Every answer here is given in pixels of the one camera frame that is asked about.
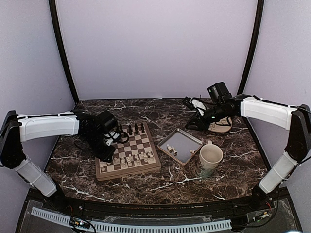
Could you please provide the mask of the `white chess piece tall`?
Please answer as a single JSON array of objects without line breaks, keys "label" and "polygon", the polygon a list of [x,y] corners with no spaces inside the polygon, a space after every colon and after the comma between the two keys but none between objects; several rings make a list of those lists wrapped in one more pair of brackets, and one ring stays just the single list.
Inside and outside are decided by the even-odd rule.
[{"label": "white chess piece tall", "polygon": [[127,163],[128,163],[128,167],[132,167],[133,166],[133,156],[131,154],[129,154],[126,157]]}]

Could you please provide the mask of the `white bishop chess piece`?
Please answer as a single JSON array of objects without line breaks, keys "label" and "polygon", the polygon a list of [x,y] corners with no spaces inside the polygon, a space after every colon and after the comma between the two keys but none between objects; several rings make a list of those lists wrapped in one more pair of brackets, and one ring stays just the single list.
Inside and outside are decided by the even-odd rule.
[{"label": "white bishop chess piece", "polygon": [[127,168],[127,162],[126,162],[125,158],[121,159],[121,167],[122,168]]}]

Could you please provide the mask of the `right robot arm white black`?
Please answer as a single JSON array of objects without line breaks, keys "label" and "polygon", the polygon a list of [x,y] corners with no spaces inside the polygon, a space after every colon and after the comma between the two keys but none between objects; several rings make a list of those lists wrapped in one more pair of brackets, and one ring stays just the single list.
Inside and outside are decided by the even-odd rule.
[{"label": "right robot arm white black", "polygon": [[244,117],[255,128],[264,152],[279,153],[268,155],[272,168],[259,182],[260,192],[248,199],[248,207],[253,211],[266,204],[265,194],[288,179],[293,170],[307,159],[311,149],[311,109],[305,104],[281,104],[246,94],[225,95],[211,107],[206,107],[203,100],[196,97],[185,97],[183,104],[195,111],[186,125],[187,129],[205,131],[211,123],[223,118]]}]

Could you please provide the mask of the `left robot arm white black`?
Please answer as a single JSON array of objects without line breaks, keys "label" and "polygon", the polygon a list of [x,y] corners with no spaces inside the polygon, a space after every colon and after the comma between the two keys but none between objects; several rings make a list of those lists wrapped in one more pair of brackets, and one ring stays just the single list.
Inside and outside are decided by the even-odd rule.
[{"label": "left robot arm white black", "polygon": [[118,123],[109,111],[98,115],[83,111],[22,115],[10,111],[0,130],[0,165],[14,170],[50,198],[51,206],[63,212],[69,207],[69,202],[62,196],[62,189],[30,159],[23,145],[46,138],[78,135],[88,143],[97,158],[110,162],[115,151],[112,144],[120,137],[117,130]]}]

